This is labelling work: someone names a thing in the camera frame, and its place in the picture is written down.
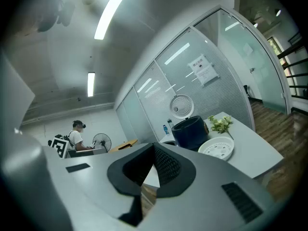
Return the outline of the black standing fan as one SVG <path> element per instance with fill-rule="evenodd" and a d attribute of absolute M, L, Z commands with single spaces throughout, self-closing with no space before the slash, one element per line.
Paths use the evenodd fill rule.
<path fill-rule="evenodd" d="M 92 144 L 94 145 L 94 149 L 102 149 L 104 153 L 109 152 L 112 146 L 110 137 L 104 133 L 96 134 L 92 140 Z"/>

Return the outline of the white paper notice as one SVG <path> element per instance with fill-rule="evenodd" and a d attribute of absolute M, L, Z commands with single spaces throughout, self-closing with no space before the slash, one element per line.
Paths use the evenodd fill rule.
<path fill-rule="evenodd" d="M 213 63 L 210 63 L 203 54 L 188 63 L 188 67 L 191 68 L 202 86 L 215 78 L 219 78 Z"/>

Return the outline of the artificial yellow flower bouquet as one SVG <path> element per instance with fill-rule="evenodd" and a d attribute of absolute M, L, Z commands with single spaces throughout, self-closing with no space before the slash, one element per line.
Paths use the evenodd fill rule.
<path fill-rule="evenodd" d="M 233 136 L 229 132 L 229 127 L 233 124 L 231 116 L 224 116 L 222 119 L 216 119 L 213 115 L 208 117 L 211 123 L 211 130 L 216 131 L 219 134 L 227 133 L 232 139 Z"/>

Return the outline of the dark blue rice cooker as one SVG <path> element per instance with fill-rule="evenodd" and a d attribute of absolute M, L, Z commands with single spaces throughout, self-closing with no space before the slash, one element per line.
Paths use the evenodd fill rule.
<path fill-rule="evenodd" d="M 171 131 L 179 147 L 197 151 L 208 140 L 209 129 L 199 115 L 193 115 L 195 105 L 186 94 L 178 94 L 170 102 L 169 109 L 174 118 L 180 122 Z"/>

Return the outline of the short ceiling light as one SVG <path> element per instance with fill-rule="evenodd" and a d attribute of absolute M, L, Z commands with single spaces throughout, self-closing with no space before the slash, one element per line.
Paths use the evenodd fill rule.
<path fill-rule="evenodd" d="M 94 72 L 89 72 L 88 73 L 88 80 L 87 80 L 87 94 L 88 94 L 88 97 L 92 97 L 93 96 L 94 81 L 95 81 L 95 73 Z"/>

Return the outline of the long ceiling light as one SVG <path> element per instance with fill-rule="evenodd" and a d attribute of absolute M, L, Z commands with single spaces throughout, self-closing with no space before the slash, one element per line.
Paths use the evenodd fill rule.
<path fill-rule="evenodd" d="M 98 22 L 94 39 L 103 40 L 109 24 L 122 0 L 109 0 Z"/>

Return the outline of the black ceiling-mounted device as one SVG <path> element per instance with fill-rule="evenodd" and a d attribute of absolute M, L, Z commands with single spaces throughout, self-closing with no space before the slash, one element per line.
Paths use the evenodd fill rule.
<path fill-rule="evenodd" d="M 62 24 L 67 27 L 71 23 L 75 4 L 63 0 L 39 0 L 38 32 L 46 32 L 55 24 Z"/>

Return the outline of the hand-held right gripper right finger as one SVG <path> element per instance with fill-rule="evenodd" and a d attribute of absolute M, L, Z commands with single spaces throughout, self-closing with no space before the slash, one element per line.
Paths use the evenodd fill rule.
<path fill-rule="evenodd" d="M 235 196 L 236 190 L 264 214 L 274 205 L 271 194 L 257 181 L 231 164 L 213 156 L 163 144 L 169 151 L 189 159 L 196 176 L 181 195 L 158 198 L 139 224 L 141 231 L 234 231 L 246 225 Z"/>

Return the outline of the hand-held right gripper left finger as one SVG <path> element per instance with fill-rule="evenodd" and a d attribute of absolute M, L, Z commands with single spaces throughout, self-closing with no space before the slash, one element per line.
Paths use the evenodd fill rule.
<path fill-rule="evenodd" d="M 60 159 L 43 147 L 43 203 L 52 231 L 154 231 L 154 219 L 142 217 L 141 188 L 135 196 L 119 193 L 107 176 L 116 160 L 149 148 Z"/>

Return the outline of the frosted glass door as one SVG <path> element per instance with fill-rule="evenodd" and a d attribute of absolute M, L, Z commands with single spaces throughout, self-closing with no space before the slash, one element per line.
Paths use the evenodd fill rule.
<path fill-rule="evenodd" d="M 290 113 L 277 65 L 246 24 L 219 8 L 194 27 L 223 53 L 250 99 L 260 100 L 275 111 Z M 249 56 L 243 51 L 245 43 L 253 49 Z"/>

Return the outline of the black metal railing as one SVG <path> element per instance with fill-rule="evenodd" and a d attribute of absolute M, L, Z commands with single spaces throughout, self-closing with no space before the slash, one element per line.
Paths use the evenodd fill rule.
<path fill-rule="evenodd" d="M 287 43 L 287 48 L 282 49 L 278 59 L 283 61 L 291 94 L 291 109 L 308 113 L 308 51 L 299 32 L 291 36 Z"/>

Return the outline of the white steamer tray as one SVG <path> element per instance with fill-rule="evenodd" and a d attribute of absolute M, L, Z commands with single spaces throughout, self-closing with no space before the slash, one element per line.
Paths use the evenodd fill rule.
<path fill-rule="evenodd" d="M 229 137 L 215 137 L 202 144 L 199 147 L 198 152 L 228 161 L 232 156 L 233 150 L 233 139 Z"/>

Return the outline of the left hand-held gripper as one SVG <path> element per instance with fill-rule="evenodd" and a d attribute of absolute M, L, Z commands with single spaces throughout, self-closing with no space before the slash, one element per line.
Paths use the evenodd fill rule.
<path fill-rule="evenodd" d="M 48 146 L 54 148 L 60 158 L 69 158 L 70 152 L 75 150 L 69 137 L 61 134 L 54 136 L 52 140 L 48 140 Z"/>

